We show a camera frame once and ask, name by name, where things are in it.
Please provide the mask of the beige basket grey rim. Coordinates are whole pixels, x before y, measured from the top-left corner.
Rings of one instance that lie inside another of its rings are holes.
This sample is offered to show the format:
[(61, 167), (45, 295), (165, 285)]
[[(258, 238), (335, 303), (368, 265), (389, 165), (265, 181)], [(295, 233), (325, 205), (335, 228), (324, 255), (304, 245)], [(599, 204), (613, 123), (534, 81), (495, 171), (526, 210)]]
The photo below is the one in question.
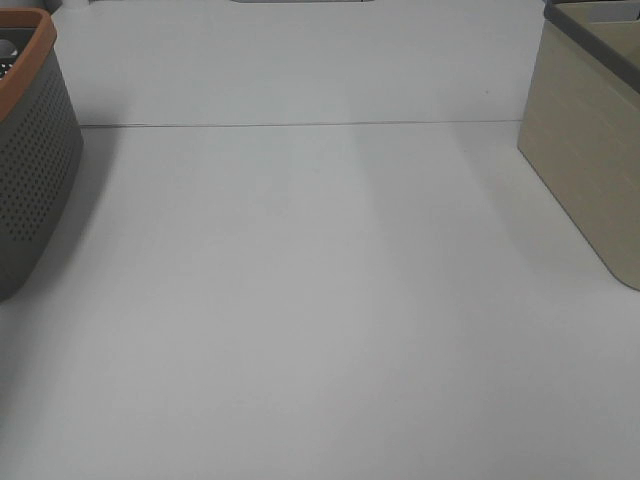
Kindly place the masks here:
[(639, 4), (548, 1), (517, 147), (610, 274), (639, 287)]

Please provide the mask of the grey perforated basket orange rim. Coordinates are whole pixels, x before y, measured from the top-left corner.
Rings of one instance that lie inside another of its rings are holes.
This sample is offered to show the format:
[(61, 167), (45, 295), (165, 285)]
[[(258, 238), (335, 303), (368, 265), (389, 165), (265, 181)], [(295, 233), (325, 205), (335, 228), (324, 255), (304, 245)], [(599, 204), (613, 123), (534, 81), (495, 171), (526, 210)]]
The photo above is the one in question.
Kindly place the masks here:
[(84, 140), (39, 8), (4, 8), (1, 38), (1, 298), (27, 282), (73, 188)]

